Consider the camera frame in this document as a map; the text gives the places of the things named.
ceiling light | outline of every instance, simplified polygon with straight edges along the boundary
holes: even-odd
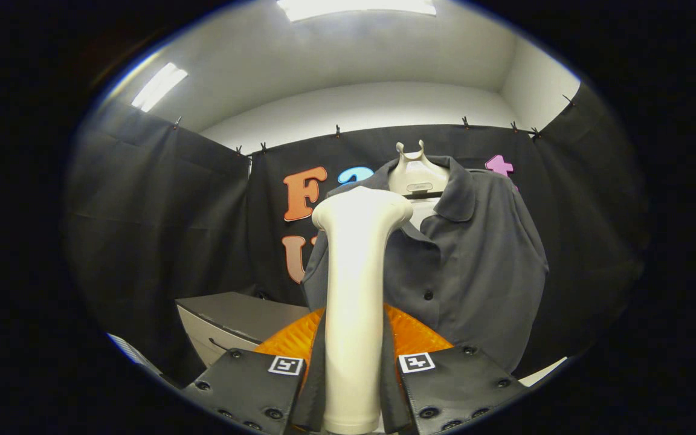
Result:
[[[149,111],[168,93],[177,83],[187,77],[184,69],[179,69],[173,63],[168,62],[160,71],[144,85],[141,92],[133,99],[133,107]]]
[[[289,21],[344,11],[408,11],[436,16],[431,0],[279,0]]]

black backdrop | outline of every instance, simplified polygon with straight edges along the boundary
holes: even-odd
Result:
[[[180,384],[205,366],[174,299],[253,291],[245,244],[248,159],[110,102],[77,137],[66,249],[89,308]]]
[[[418,149],[418,140],[427,154],[452,156],[467,169],[485,169],[497,155],[513,166],[509,176],[536,223],[550,266],[527,352],[514,374],[529,375],[586,349],[627,305],[649,242],[648,203],[634,150],[587,85],[533,137],[511,127],[381,127],[255,152],[248,187],[249,253],[263,291],[273,300],[305,305],[300,277],[288,269],[306,267],[317,229],[309,216],[285,219],[287,176],[326,170],[322,181],[304,181],[318,184],[307,202],[315,207],[340,185],[343,171],[357,166],[375,171],[398,157],[397,141],[410,151]],[[301,201],[301,195],[293,200]],[[282,243],[287,236],[304,242],[301,264],[287,259]]]

blue number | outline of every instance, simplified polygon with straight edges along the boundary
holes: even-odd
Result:
[[[373,170],[366,168],[364,166],[356,166],[354,168],[349,168],[342,171],[339,176],[337,176],[337,182],[340,184],[348,184],[349,182],[362,181],[362,179],[367,179],[374,174]]]

shirt collar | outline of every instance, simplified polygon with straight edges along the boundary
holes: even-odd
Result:
[[[476,207],[476,190],[472,181],[472,174],[459,165],[450,156],[427,156],[428,160],[434,165],[443,166],[450,169],[445,190],[442,197],[434,206],[434,212],[454,222],[466,222],[474,215]],[[363,181],[356,182],[356,185],[363,185],[370,189],[389,190],[388,174],[399,164],[399,159],[393,159],[381,166],[372,176]]]

white mannequin neck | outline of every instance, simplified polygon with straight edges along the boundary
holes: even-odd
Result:
[[[423,141],[418,141],[420,151],[404,152],[404,144],[397,143],[399,164],[388,174],[388,189],[399,195],[422,192],[442,192],[450,179],[450,170],[434,165],[424,152]]]

